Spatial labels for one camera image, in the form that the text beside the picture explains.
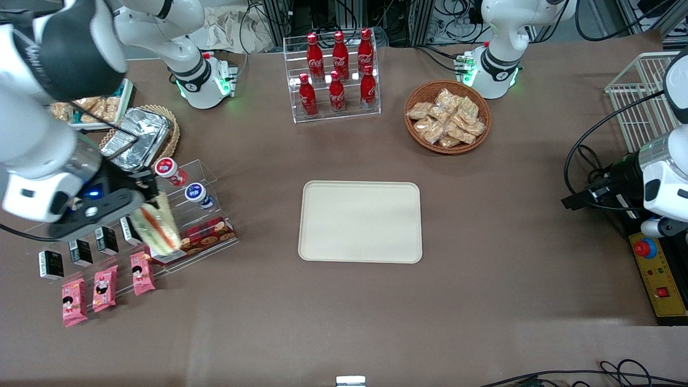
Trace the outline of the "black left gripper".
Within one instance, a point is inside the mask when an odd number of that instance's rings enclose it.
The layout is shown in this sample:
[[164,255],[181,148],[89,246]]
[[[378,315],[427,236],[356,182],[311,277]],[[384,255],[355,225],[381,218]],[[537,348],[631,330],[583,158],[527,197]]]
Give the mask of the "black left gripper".
[[585,190],[561,199],[562,205],[571,211],[598,208],[605,190],[612,190],[622,207],[644,209],[643,174],[639,164],[639,152],[628,153],[609,166],[609,172],[590,172]]

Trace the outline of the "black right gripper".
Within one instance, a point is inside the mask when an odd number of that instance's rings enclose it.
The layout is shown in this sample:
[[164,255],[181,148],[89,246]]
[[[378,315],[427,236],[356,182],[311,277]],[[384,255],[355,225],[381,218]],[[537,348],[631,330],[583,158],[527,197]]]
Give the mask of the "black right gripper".
[[86,183],[86,200],[103,200],[116,191],[123,190],[135,198],[145,200],[150,205],[157,205],[158,185],[152,182],[152,172],[141,170],[128,174],[105,157],[101,158],[100,167]]

